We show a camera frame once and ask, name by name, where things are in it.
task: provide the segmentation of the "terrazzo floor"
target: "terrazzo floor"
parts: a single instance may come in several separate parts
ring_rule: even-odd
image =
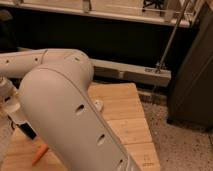
[[[167,107],[142,103],[162,171],[211,171],[213,151],[209,135],[199,129],[168,125]],[[10,121],[0,117],[0,162],[12,134]]]

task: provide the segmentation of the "metal bar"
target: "metal bar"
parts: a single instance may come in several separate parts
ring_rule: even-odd
[[[161,70],[161,73],[156,73],[155,68],[97,59],[91,59],[91,61],[95,68],[96,76],[134,81],[161,87],[167,87],[171,80],[171,72],[168,70]]]
[[[168,43],[167,43],[166,49],[165,49],[165,51],[164,51],[164,53],[163,53],[163,56],[161,57],[161,60],[160,60],[159,64],[157,64],[157,68],[156,68],[156,72],[157,72],[157,73],[160,72],[160,70],[162,69],[162,67],[163,67],[163,65],[164,65],[164,61],[165,61],[165,59],[166,59],[166,57],[167,57],[167,55],[168,55],[169,49],[170,49],[170,47],[171,47],[171,45],[172,45],[172,42],[173,42],[173,40],[174,40],[175,34],[176,34],[176,32],[177,32],[177,28],[178,28],[179,25],[180,25],[181,19],[182,19],[184,13],[185,13],[186,7],[187,7],[187,5],[188,5],[189,2],[190,2],[190,0],[185,0],[185,1],[184,1],[183,7],[181,8],[181,11],[180,11],[180,14],[179,14],[179,16],[178,16],[177,22],[176,22],[176,24],[175,24],[175,26],[174,26],[174,29],[173,29],[173,31],[172,31],[172,34],[171,34],[171,36],[170,36],[170,38],[169,38],[169,41],[168,41]]]

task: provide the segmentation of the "dark background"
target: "dark background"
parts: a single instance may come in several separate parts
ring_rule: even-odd
[[[20,47],[76,48],[91,58],[150,67],[155,67],[160,60],[173,28],[16,8],[7,10],[13,15],[14,32]],[[178,29],[166,60],[173,76],[197,31],[196,27]]]

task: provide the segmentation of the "metal pole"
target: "metal pole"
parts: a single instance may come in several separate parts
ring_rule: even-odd
[[[178,16],[178,19],[177,19],[177,22],[176,22],[176,24],[175,24],[175,27],[174,27],[174,29],[173,29],[173,31],[172,31],[172,34],[171,34],[171,36],[170,36],[170,38],[169,38],[169,41],[168,41],[167,46],[166,46],[166,49],[165,49],[165,51],[164,51],[164,53],[163,53],[163,56],[161,57],[160,62],[157,64],[157,67],[156,67],[156,72],[157,72],[157,73],[160,72],[160,70],[162,69],[162,67],[163,67],[163,65],[164,65],[164,61],[165,61],[165,59],[166,59],[166,56],[168,55],[169,49],[170,49],[170,47],[171,47],[171,45],[172,45],[172,42],[173,42],[173,40],[174,40],[175,34],[176,34],[176,32],[177,32],[177,28],[178,28],[179,25],[180,25],[181,19],[182,19],[183,15],[184,15],[184,13],[185,13],[185,11],[186,11],[186,7],[187,7],[187,5],[188,5],[189,2],[190,2],[190,0],[185,0],[184,3],[183,3],[183,7],[181,8],[180,14],[179,14],[179,16]]]

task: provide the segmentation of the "bracket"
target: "bracket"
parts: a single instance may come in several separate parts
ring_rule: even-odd
[[[83,12],[89,13],[92,9],[91,1],[90,0],[83,0]]]

